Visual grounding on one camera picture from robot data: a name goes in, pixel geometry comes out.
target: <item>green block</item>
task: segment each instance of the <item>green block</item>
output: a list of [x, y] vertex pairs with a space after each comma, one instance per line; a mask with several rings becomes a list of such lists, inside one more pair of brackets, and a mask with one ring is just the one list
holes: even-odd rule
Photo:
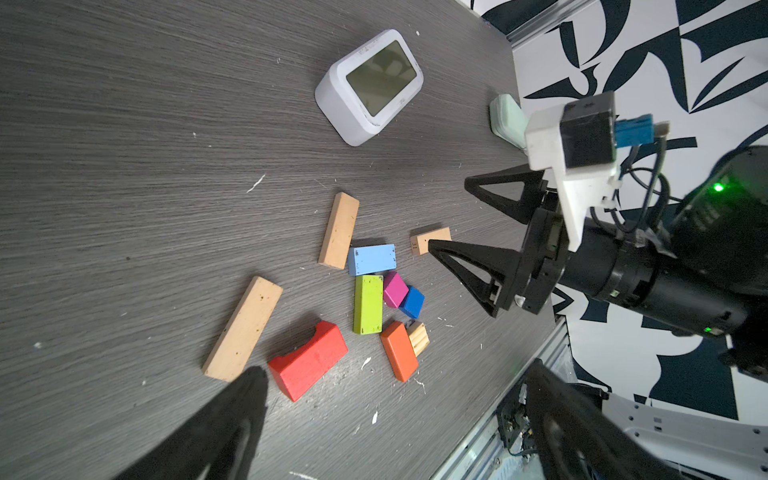
[[355, 277], [354, 333], [381, 333], [384, 313], [384, 277], [360, 275]]

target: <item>magenta block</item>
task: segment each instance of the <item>magenta block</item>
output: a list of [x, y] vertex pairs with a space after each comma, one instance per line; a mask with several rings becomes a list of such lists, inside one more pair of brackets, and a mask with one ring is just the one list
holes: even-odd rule
[[392, 308], [400, 307], [402, 299], [408, 295], [408, 286], [397, 272], [389, 272], [384, 279], [384, 303]]

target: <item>wooden block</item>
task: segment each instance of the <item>wooden block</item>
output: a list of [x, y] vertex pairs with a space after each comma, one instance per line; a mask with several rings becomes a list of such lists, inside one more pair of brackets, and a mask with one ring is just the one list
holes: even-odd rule
[[417, 319], [424, 306], [424, 294], [419, 292], [414, 286], [408, 287], [408, 295], [400, 304], [400, 311], [409, 318]]
[[323, 239], [323, 248], [320, 249], [320, 258], [317, 263], [332, 268], [344, 268], [359, 207], [359, 200], [344, 192], [336, 194], [336, 198], [333, 199], [331, 216], [328, 219], [326, 236]]
[[384, 279], [384, 303], [392, 308], [398, 308], [406, 295], [408, 295], [408, 286], [402, 281], [400, 274], [389, 272]]
[[339, 327], [321, 321], [315, 327], [315, 336], [306, 345], [270, 360], [267, 365], [280, 391], [295, 402], [348, 351]]
[[429, 252], [430, 240], [451, 240], [451, 229], [441, 228], [411, 237], [411, 251], [415, 256]]
[[411, 340], [411, 346], [416, 356], [419, 356], [421, 352], [429, 345], [429, 337], [427, 336], [427, 329], [421, 322], [414, 322], [408, 327], [408, 338]]
[[381, 338], [395, 378], [401, 382], [408, 382], [411, 375], [419, 368], [419, 361], [408, 338], [406, 326], [401, 322], [392, 322], [392, 325], [384, 330]]
[[384, 280], [381, 275], [355, 278], [355, 321], [352, 331], [359, 335], [382, 331]]
[[394, 270], [397, 268], [395, 246], [389, 244], [350, 248], [347, 263], [349, 274], [354, 276]]
[[206, 376], [231, 382], [243, 372], [282, 293], [282, 287], [260, 276], [251, 280], [203, 365]]

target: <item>white paint scratch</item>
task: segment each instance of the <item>white paint scratch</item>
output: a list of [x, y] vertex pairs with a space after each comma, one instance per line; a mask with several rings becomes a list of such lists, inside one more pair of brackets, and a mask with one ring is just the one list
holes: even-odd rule
[[317, 480], [317, 478], [310, 477], [309, 475], [304, 475], [303, 473], [296, 473], [296, 472], [288, 472], [291, 475], [295, 475], [299, 478], [303, 478], [304, 480]]
[[248, 190], [246, 193], [249, 194], [253, 191], [254, 188], [256, 188], [256, 185], [260, 184], [262, 180], [264, 180], [264, 177], [266, 177], [266, 174], [262, 175], [259, 181], [257, 181], [253, 186]]

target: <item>white digital clock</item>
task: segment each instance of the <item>white digital clock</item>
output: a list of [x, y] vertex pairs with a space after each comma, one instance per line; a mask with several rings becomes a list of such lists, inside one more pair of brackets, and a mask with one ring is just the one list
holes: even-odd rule
[[315, 101], [341, 138], [357, 147], [378, 134], [423, 83], [402, 35], [386, 30], [331, 65]]

